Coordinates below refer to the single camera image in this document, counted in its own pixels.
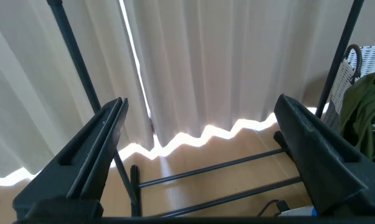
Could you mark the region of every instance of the metal rod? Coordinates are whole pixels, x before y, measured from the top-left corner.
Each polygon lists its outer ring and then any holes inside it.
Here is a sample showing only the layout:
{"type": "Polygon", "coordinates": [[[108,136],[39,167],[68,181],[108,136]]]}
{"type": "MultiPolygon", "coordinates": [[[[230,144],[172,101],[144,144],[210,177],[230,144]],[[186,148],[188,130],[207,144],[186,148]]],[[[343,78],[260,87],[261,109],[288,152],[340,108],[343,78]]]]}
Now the metal rod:
{"type": "Polygon", "coordinates": [[[254,156],[236,159],[234,161],[229,161],[229,162],[225,162],[225,163],[214,165],[214,166],[209,166],[209,167],[202,168],[202,169],[185,172],[183,174],[177,174],[177,175],[172,175],[172,176],[164,177],[164,178],[157,179],[157,180],[151,180],[151,181],[143,182],[142,184],[139,185],[139,187],[141,187],[141,188],[142,187],[148,187],[150,185],[160,184],[160,183],[167,182],[167,181],[170,181],[170,180],[176,180],[176,179],[183,178],[183,177],[189,177],[191,175],[201,174],[203,172],[208,172],[208,171],[212,171],[212,170],[215,170],[215,169],[239,164],[239,163],[242,163],[242,162],[247,162],[247,161],[251,161],[251,160],[254,160],[254,159],[263,158],[263,157],[266,157],[266,156],[271,156],[271,155],[278,154],[278,153],[281,153],[281,152],[285,152],[285,150],[276,149],[276,150],[273,150],[273,151],[257,154],[257,155],[254,155],[254,156]]]}
{"type": "Polygon", "coordinates": [[[277,188],[280,188],[280,187],[285,187],[285,186],[295,184],[295,183],[299,183],[299,182],[301,182],[301,178],[295,177],[295,178],[292,178],[292,179],[284,180],[284,181],[277,182],[277,183],[274,183],[274,184],[270,184],[270,185],[267,185],[267,186],[259,187],[257,189],[252,189],[252,190],[248,190],[248,191],[241,192],[241,193],[238,193],[238,194],[230,195],[230,196],[227,196],[227,197],[224,197],[224,198],[220,198],[220,199],[217,199],[217,200],[213,200],[211,202],[201,203],[199,205],[193,205],[193,206],[190,206],[188,208],[182,208],[182,209],[175,210],[175,211],[172,211],[172,212],[163,213],[163,214],[157,215],[157,217],[174,217],[174,216],[177,216],[177,215],[183,215],[183,214],[186,214],[186,213],[194,212],[194,211],[201,210],[201,209],[204,209],[204,208],[209,208],[209,207],[212,207],[212,206],[215,206],[215,205],[220,205],[222,203],[231,202],[231,201],[234,201],[234,200],[237,200],[237,199],[241,199],[241,198],[249,197],[249,196],[252,196],[252,195],[260,194],[260,193],[263,193],[263,192],[266,192],[266,191],[269,191],[269,190],[274,190],[274,189],[277,189],[277,188]]]}
{"type": "Polygon", "coordinates": [[[135,193],[133,191],[131,182],[130,182],[130,180],[128,178],[128,175],[126,174],[126,171],[125,171],[125,168],[124,168],[124,165],[123,165],[123,161],[121,160],[120,155],[118,154],[118,152],[114,153],[114,161],[115,161],[115,165],[117,166],[118,172],[121,175],[121,179],[124,182],[125,189],[126,189],[126,191],[128,192],[128,195],[131,198],[131,203],[133,205],[137,205],[138,204],[138,200],[136,199],[136,195],[135,195],[135,193]]]}
{"type": "Polygon", "coordinates": [[[325,86],[323,87],[323,91],[319,99],[318,107],[315,112],[315,115],[318,118],[320,118],[323,113],[323,108],[325,107],[331,91],[331,87],[333,86],[333,83],[336,79],[339,65],[344,57],[345,49],[348,46],[348,42],[351,38],[352,31],[354,30],[356,20],[358,19],[359,13],[361,12],[363,1],[364,0],[354,0],[354,3],[352,4],[351,10],[344,26],[343,33],[336,49],[335,57],[333,59],[333,62],[331,63],[329,74],[327,75],[325,86]]]}
{"type": "Polygon", "coordinates": [[[52,9],[57,25],[62,33],[64,42],[70,52],[71,58],[74,62],[75,69],[81,79],[83,88],[88,96],[89,102],[92,105],[93,112],[100,110],[100,103],[85,63],[83,61],[77,41],[75,40],[73,30],[71,29],[69,19],[64,11],[62,0],[47,0],[48,5],[52,9]]]}
{"type": "Polygon", "coordinates": [[[139,168],[136,165],[131,166],[131,185],[132,190],[136,196],[137,204],[131,203],[131,216],[132,217],[141,217],[142,216],[142,201],[141,201],[141,194],[139,188],[139,181],[140,181],[140,173],[139,168]]]}

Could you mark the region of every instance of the black cable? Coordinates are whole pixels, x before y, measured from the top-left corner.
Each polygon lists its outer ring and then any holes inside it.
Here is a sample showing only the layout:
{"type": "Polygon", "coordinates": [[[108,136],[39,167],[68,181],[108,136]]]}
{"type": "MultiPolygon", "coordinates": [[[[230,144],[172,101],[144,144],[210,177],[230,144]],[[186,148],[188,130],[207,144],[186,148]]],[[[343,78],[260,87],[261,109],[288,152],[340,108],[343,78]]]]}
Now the black cable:
{"type": "Polygon", "coordinates": [[[269,202],[268,202],[268,203],[262,208],[261,212],[258,213],[257,217],[260,217],[260,216],[263,214],[263,212],[268,208],[268,206],[269,206],[271,203],[275,203],[275,202],[278,202],[278,201],[279,201],[279,200],[277,200],[277,199],[273,199],[273,200],[269,201],[269,202]]]}

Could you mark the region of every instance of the light strip on floor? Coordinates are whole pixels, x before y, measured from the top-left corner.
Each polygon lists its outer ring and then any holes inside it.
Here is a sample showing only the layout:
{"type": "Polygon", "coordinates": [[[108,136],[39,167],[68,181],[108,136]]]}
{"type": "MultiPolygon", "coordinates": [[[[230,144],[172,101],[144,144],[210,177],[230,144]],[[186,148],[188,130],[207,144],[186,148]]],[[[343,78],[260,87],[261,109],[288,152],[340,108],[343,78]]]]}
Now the light strip on floor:
{"type": "MultiPolygon", "coordinates": [[[[327,103],[325,105],[325,108],[323,112],[326,112],[329,104],[327,103]]],[[[316,111],[316,108],[308,108],[309,111],[311,111],[313,114],[316,111]]],[[[253,120],[247,120],[247,119],[239,119],[236,121],[236,123],[233,125],[233,128],[231,131],[223,130],[222,128],[217,128],[212,125],[207,125],[204,128],[204,131],[200,138],[194,138],[188,134],[185,133],[178,133],[165,147],[161,147],[158,141],[157,136],[154,135],[154,148],[150,151],[143,148],[139,144],[129,144],[127,147],[119,151],[120,157],[122,160],[125,160],[126,158],[130,157],[134,153],[140,153],[144,156],[146,156],[149,159],[154,159],[158,156],[168,156],[170,153],[172,153],[177,147],[179,147],[182,144],[187,144],[194,147],[200,147],[204,145],[208,140],[213,137],[219,137],[223,139],[230,139],[234,137],[241,129],[251,129],[254,131],[261,131],[264,129],[267,129],[271,127],[274,123],[276,123],[276,117],[274,113],[271,113],[269,117],[262,122],[253,121],[253,120]]],[[[114,161],[112,162],[110,167],[115,167],[114,161]]],[[[30,174],[26,168],[20,168],[13,173],[9,174],[6,177],[0,178],[0,186],[13,186],[16,183],[24,180],[29,179],[32,180],[36,175],[30,174]]]]}

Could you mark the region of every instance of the curtain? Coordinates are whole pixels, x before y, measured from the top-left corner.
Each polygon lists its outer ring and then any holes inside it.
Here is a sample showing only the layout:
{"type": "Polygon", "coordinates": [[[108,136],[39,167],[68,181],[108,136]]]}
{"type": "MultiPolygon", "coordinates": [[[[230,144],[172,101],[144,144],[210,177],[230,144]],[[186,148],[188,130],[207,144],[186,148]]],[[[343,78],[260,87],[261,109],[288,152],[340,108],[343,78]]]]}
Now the curtain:
{"type": "MultiPolygon", "coordinates": [[[[128,97],[119,148],[153,147],[118,1],[64,1],[101,105],[128,97]]],[[[40,171],[93,116],[50,7],[0,0],[0,177],[40,171]]]]}
{"type": "MultiPolygon", "coordinates": [[[[118,148],[150,150],[151,122],[165,146],[180,132],[200,137],[207,124],[263,121],[282,93],[316,106],[351,4],[125,0],[125,15],[116,0],[72,0],[64,8],[100,103],[129,98],[118,148]]],[[[375,45],[375,0],[365,1],[351,42],[375,45]]],[[[0,0],[0,177],[21,167],[35,174],[92,116],[47,3],[0,0]]]]}
{"type": "MultiPolygon", "coordinates": [[[[285,93],[315,104],[352,1],[125,0],[162,146],[206,124],[264,120],[285,93]]],[[[375,1],[351,42],[375,45],[375,1]]]]}

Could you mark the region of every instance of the wooden floor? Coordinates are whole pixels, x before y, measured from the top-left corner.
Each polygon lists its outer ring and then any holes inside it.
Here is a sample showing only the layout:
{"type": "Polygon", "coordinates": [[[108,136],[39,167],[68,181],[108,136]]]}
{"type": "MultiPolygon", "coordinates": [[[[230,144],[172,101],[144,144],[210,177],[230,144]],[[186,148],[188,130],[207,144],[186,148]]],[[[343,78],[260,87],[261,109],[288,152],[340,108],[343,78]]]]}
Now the wooden floor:
{"type": "MultiPolygon", "coordinates": [[[[138,165],[141,181],[145,182],[278,149],[280,147],[272,137],[276,130],[277,124],[257,132],[243,129],[233,139],[212,138],[202,147],[182,145],[169,156],[157,157],[152,161],[134,154],[124,161],[124,165],[128,173],[131,165],[138,165]]],[[[145,187],[142,189],[143,215],[169,212],[297,176],[294,163],[285,153],[281,153],[145,187]]],[[[27,184],[27,181],[23,181],[12,187],[0,187],[0,223],[11,223],[16,219],[11,207],[12,200],[27,184]]],[[[299,183],[184,216],[256,216],[272,199],[283,199],[290,208],[311,204],[304,185],[299,183]]],[[[106,217],[127,217],[131,214],[130,201],[116,169],[109,170],[101,203],[106,217]]],[[[263,216],[272,216],[277,212],[276,206],[271,205],[263,216]]]]}

